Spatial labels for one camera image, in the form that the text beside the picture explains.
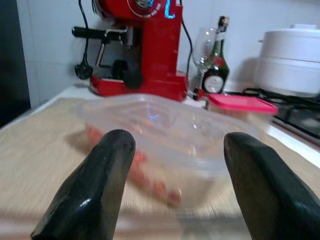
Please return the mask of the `red coffee machine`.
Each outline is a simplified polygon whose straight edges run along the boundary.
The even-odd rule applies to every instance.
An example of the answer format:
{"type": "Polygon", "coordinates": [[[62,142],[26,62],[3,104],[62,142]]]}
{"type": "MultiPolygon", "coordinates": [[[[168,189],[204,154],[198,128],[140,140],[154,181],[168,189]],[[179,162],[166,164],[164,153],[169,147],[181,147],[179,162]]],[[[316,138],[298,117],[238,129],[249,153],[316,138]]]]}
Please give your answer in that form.
{"type": "MultiPolygon", "coordinates": [[[[175,101],[187,96],[188,75],[177,69],[183,6],[176,0],[92,0],[92,8],[113,25],[105,30],[89,28],[88,38],[100,41],[92,76],[88,79],[93,92],[102,97],[124,94],[151,94],[175,101]],[[109,66],[101,60],[106,45],[119,42],[137,49],[137,64],[116,59],[109,66]]],[[[85,37],[84,27],[73,27],[72,35],[85,37]]]]}

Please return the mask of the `steel gas stove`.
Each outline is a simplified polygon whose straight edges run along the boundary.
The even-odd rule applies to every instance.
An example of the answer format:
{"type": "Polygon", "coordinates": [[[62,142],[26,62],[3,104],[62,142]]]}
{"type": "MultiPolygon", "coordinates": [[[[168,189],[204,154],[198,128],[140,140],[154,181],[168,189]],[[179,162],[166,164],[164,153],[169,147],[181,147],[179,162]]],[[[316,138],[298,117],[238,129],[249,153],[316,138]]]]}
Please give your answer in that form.
{"type": "Polygon", "coordinates": [[[256,97],[278,108],[272,122],[320,148],[320,93],[315,97],[283,95],[262,88],[225,92],[231,96],[256,97]]]}

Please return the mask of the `dark green glass bottle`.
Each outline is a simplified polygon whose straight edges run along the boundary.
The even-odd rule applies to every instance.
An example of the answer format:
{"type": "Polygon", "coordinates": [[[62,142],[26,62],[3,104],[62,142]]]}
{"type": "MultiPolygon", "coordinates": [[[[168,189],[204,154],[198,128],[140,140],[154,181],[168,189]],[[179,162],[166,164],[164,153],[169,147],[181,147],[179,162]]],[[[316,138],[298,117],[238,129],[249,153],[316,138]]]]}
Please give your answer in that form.
{"type": "Polygon", "coordinates": [[[230,68],[224,57],[224,44],[230,18],[220,16],[216,29],[216,38],[210,54],[210,66],[202,78],[202,90],[207,94],[219,94],[223,91],[230,68]]]}

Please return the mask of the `tall black glossy fridge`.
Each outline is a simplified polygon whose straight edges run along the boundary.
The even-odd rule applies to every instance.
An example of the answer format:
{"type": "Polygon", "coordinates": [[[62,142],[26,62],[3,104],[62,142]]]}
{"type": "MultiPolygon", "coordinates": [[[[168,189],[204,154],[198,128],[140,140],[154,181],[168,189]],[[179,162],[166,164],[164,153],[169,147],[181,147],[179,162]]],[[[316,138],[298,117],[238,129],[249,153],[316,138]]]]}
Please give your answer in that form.
{"type": "Polygon", "coordinates": [[[17,0],[0,0],[0,128],[30,109],[17,0]]]}

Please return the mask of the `clear plastic food container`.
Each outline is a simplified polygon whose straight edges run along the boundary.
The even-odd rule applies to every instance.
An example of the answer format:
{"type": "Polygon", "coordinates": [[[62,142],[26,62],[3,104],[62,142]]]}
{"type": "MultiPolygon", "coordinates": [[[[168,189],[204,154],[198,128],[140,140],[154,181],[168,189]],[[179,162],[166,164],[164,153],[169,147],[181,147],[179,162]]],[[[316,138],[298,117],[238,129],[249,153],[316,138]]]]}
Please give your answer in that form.
{"type": "Polygon", "coordinates": [[[230,179],[224,137],[258,129],[242,120],[150,94],[90,100],[75,109],[93,143],[122,129],[135,139],[130,180],[178,209],[196,208],[218,195],[230,179]]]}

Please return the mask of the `white cooking pot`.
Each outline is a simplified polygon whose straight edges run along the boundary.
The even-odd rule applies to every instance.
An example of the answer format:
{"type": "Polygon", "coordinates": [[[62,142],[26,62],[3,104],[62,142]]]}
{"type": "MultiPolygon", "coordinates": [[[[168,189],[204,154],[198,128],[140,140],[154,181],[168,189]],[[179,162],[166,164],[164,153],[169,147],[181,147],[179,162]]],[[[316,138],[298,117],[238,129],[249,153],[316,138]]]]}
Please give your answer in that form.
{"type": "Polygon", "coordinates": [[[293,24],[265,32],[254,82],[282,95],[311,98],[320,94],[320,27],[293,24]]]}

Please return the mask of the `clear wine glass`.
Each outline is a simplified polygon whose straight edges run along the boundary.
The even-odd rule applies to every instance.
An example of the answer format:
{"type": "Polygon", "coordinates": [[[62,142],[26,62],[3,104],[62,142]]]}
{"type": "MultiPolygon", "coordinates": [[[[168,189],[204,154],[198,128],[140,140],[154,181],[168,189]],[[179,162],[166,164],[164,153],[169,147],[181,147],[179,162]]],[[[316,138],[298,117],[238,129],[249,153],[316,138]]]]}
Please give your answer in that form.
{"type": "Polygon", "coordinates": [[[192,60],[197,68],[198,87],[202,87],[205,73],[213,65],[213,49],[217,40],[218,29],[201,27],[193,45],[192,60]]]}

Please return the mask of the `beige woven mat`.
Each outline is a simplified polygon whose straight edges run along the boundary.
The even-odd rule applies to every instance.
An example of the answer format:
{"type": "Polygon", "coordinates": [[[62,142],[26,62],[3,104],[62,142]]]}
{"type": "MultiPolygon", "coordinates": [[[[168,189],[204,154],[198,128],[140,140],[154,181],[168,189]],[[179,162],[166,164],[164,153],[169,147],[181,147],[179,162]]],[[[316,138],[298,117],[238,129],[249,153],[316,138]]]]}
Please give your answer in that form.
{"type": "MultiPolygon", "coordinates": [[[[26,240],[58,188],[90,151],[84,122],[60,98],[0,130],[0,240],[26,240]]],[[[190,212],[124,188],[113,240],[249,240],[231,181],[190,212]]]]}

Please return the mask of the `black power plug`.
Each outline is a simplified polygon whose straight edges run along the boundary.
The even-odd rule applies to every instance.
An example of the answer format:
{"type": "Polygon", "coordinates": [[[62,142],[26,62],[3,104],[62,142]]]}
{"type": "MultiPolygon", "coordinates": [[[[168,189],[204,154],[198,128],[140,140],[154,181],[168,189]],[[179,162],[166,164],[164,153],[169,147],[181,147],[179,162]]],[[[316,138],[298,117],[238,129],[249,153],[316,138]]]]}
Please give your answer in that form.
{"type": "Polygon", "coordinates": [[[87,20],[85,11],[83,9],[82,0],[78,0],[78,6],[79,6],[79,9],[80,9],[83,21],[84,21],[84,25],[85,25],[85,47],[84,47],[84,51],[83,51],[82,61],[80,64],[77,64],[74,67],[74,72],[80,80],[87,80],[93,74],[93,68],[88,63],[88,47],[89,47],[88,30],[89,30],[89,26],[88,26],[88,20],[87,20]]]}

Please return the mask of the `pink lid food container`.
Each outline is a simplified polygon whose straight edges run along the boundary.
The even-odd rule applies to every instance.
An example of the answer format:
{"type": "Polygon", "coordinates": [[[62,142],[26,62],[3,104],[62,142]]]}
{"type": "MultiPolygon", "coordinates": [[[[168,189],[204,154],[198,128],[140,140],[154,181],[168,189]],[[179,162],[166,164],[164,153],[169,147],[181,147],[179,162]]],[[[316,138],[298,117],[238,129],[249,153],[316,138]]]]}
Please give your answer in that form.
{"type": "Polygon", "coordinates": [[[269,121],[278,113],[278,108],[262,99],[252,96],[209,94],[208,110],[242,121],[254,117],[269,121]]]}

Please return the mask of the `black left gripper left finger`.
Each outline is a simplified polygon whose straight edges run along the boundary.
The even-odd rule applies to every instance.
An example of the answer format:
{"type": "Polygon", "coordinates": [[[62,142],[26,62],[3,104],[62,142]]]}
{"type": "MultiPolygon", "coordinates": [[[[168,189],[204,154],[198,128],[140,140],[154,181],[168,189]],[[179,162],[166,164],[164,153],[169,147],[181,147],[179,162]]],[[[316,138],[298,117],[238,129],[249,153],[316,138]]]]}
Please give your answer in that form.
{"type": "Polygon", "coordinates": [[[135,150],[128,131],[107,132],[60,186],[31,240],[113,240],[135,150]]]}

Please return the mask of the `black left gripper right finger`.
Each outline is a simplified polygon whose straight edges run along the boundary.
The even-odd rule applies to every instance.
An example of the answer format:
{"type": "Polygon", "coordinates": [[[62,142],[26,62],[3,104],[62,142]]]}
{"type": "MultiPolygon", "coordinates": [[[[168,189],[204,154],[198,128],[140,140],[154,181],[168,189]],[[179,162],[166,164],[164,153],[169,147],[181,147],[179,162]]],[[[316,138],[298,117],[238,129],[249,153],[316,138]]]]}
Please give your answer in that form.
{"type": "Polygon", "coordinates": [[[320,240],[320,199],[272,147],[232,132],[223,151],[252,240],[320,240]]]}

